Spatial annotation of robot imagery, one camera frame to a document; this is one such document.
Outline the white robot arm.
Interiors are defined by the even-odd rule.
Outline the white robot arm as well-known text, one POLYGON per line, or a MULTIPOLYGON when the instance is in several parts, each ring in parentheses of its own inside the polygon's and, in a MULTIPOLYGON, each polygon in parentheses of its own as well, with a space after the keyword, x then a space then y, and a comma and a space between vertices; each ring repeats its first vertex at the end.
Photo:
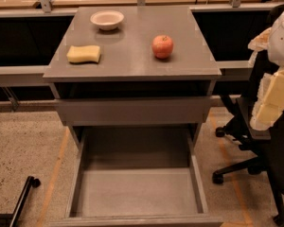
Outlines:
POLYGON ((278 66, 273 74, 265 73, 257 90, 257 102, 254 105, 250 126, 257 131, 266 131, 284 111, 284 11, 273 25, 249 44, 254 51, 266 50, 268 60, 278 66))

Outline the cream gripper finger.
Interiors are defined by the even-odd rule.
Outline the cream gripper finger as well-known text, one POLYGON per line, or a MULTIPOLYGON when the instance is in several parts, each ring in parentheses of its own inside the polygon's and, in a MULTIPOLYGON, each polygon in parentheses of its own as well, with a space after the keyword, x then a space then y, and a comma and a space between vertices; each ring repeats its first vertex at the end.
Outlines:
POLYGON ((266 131, 284 111, 284 67, 274 74, 265 73, 257 91, 257 101, 252 110, 250 126, 257 131, 266 131))
POLYGON ((252 39, 248 44, 248 48, 252 50, 252 54, 248 61, 249 65, 255 64, 258 52, 267 49, 270 33, 271 29, 268 27, 267 29, 263 30, 260 34, 258 34, 254 39, 252 39))

